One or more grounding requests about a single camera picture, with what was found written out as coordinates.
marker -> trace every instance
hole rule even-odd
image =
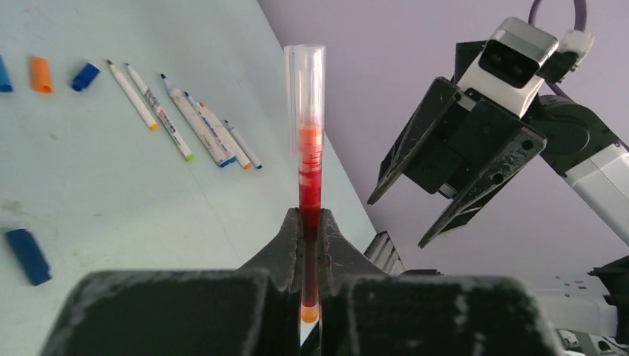
[[[194,108],[192,108],[188,100],[185,99],[183,92],[179,88],[176,88],[164,74],[162,74],[161,77],[166,85],[168,96],[171,97],[171,100],[177,106],[177,109],[179,109],[180,113],[185,118],[185,121],[188,122],[192,130],[194,130],[194,133],[197,134],[197,137],[199,137],[199,140],[205,149],[208,150],[216,164],[222,168],[229,163],[234,162],[236,160],[236,156],[232,155],[231,157],[227,157],[225,155],[211,132],[202,123],[201,118],[197,115],[197,112]]]
[[[142,94],[142,96],[144,96],[144,99],[146,99],[148,104],[151,106],[155,115],[157,115],[157,117],[159,117],[159,119],[162,121],[162,124],[164,124],[164,127],[166,128],[166,131],[168,131],[168,133],[171,135],[171,138],[173,139],[173,141],[175,141],[177,148],[179,148],[179,151],[183,155],[183,158],[185,158],[185,160],[188,162],[193,160],[194,155],[192,154],[192,151],[190,151],[190,148],[188,147],[188,145],[186,145],[183,137],[181,137],[179,130],[175,128],[173,122],[168,118],[168,115],[164,111],[164,108],[162,108],[162,106],[159,104],[151,89],[144,83],[139,74],[128,63],[125,63],[125,65],[127,65],[129,75],[133,79],[134,83],[136,83],[139,92]]]
[[[142,117],[142,120],[144,120],[144,123],[148,126],[149,129],[151,129],[151,131],[157,131],[157,129],[159,129],[157,121],[155,121],[153,115],[146,108],[144,102],[139,98],[136,91],[131,87],[131,83],[129,83],[129,81],[125,78],[125,75],[122,74],[120,69],[118,69],[118,67],[116,67],[116,65],[114,65],[112,61],[108,59],[107,64],[109,65],[111,74],[113,74],[116,82],[118,82],[118,84],[122,88],[122,91],[127,94],[129,101],[131,102],[131,104],[134,105],[136,111],[138,112],[140,117]]]
[[[218,142],[218,145],[223,151],[223,153],[225,153],[225,155],[228,157],[236,156],[235,153],[231,150],[231,148],[227,146],[223,137],[220,136],[220,133],[218,132],[217,127],[209,121],[209,118],[205,115],[205,113],[203,112],[203,108],[201,108],[199,103],[195,102],[194,99],[192,99],[192,96],[190,96],[190,94],[187,91],[183,92],[183,94],[185,95],[185,98],[188,100],[188,102],[190,103],[194,111],[197,112],[197,115],[199,116],[199,118],[201,118],[201,122],[203,123],[205,128],[208,131],[210,131],[210,134],[212,135],[212,137],[214,137],[216,142]]]
[[[262,162],[260,162],[260,159],[257,158],[254,151],[249,147],[249,145],[247,145],[247,142],[245,142],[245,139],[240,135],[240,132],[238,132],[238,130],[234,126],[229,125],[229,122],[227,120],[223,120],[223,122],[225,123],[225,128],[227,128],[227,131],[229,131],[229,133],[234,137],[236,143],[238,143],[240,148],[245,151],[245,154],[247,155],[247,157],[249,157],[249,160],[254,165],[254,167],[256,169],[261,169]]]
[[[245,151],[243,151],[243,149],[234,140],[234,137],[231,137],[231,135],[229,134],[229,131],[227,131],[227,128],[225,128],[225,126],[218,119],[218,117],[213,112],[211,112],[208,109],[208,107],[206,107],[202,102],[199,102],[199,105],[203,109],[203,112],[205,113],[205,117],[208,118],[210,124],[216,128],[223,142],[227,144],[227,146],[230,147],[234,151],[234,153],[236,154],[236,159],[238,160],[238,163],[240,163],[243,169],[250,169],[252,166],[251,161],[249,160],[249,158],[247,158]]]

table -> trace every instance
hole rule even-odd
[[[237,268],[296,206],[283,54],[255,0],[8,1],[0,33],[15,88],[0,95],[0,228],[31,230],[53,275],[30,286],[0,244],[0,355],[37,355],[85,274]],[[29,56],[48,59],[53,94],[30,89]],[[163,129],[146,128],[105,59],[138,70],[194,162]],[[86,61],[102,73],[77,93],[68,82]],[[263,169],[218,168],[168,99],[160,73],[235,124]],[[323,206],[364,251],[374,228],[326,144]]]

stain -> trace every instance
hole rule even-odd
[[[24,211],[24,206],[22,206],[22,202],[17,200],[5,200],[2,203],[2,210],[8,211],[16,217],[23,217],[24,215],[28,215],[26,211]]]

clear plastic tube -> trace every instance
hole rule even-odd
[[[299,158],[299,209],[302,218],[303,287],[301,319],[318,317],[317,230],[321,211],[321,167],[325,111],[326,48],[314,44],[286,46],[289,143]]]

orange end cap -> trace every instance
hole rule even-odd
[[[319,318],[319,305],[301,306],[301,321],[312,324]]]
[[[30,83],[33,90],[39,93],[50,94],[53,92],[53,83],[50,80],[48,60],[42,57],[30,59]]]

